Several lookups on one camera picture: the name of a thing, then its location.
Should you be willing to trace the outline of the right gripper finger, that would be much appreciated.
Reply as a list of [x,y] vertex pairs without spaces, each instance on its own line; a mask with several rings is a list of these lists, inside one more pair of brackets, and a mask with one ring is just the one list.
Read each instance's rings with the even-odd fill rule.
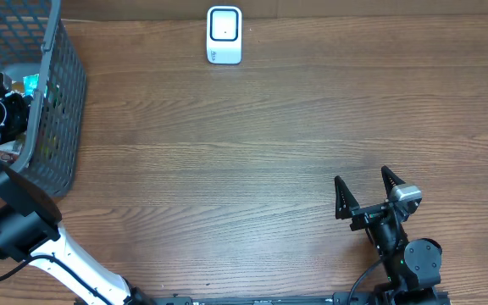
[[405,183],[404,180],[399,178],[388,166],[381,167],[382,180],[385,187],[387,198],[391,198],[391,191],[395,186],[399,186]]
[[359,203],[347,187],[344,180],[337,175],[335,182],[335,217],[337,219],[348,219],[352,213],[359,209]]

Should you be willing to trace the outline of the green lid jar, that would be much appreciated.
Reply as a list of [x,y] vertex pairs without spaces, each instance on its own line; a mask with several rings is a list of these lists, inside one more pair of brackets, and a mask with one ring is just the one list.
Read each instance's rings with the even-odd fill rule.
[[39,74],[27,75],[23,77],[24,95],[33,96],[34,90],[39,84]]

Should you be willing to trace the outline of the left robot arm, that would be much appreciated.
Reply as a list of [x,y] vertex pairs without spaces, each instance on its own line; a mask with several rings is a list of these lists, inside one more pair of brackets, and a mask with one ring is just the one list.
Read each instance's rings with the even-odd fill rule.
[[[8,77],[0,73],[0,145],[26,131],[32,101],[31,96],[13,91]],[[17,266],[0,275],[0,282],[26,266],[35,266],[78,295],[80,304],[153,303],[73,240],[44,190],[0,162],[0,259],[7,258]]]

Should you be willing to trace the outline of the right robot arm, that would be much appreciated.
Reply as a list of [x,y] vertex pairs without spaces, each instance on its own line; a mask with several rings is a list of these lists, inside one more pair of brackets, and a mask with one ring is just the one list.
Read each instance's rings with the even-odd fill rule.
[[[335,217],[349,219],[353,231],[364,230],[379,259],[345,296],[335,293],[333,300],[342,304],[448,304],[448,294],[435,288],[441,283],[441,245],[429,238],[410,241],[402,227],[420,206],[422,191],[386,166],[381,168],[381,175],[386,199],[365,208],[339,175],[334,178]],[[380,265],[387,282],[359,297],[358,287]]]

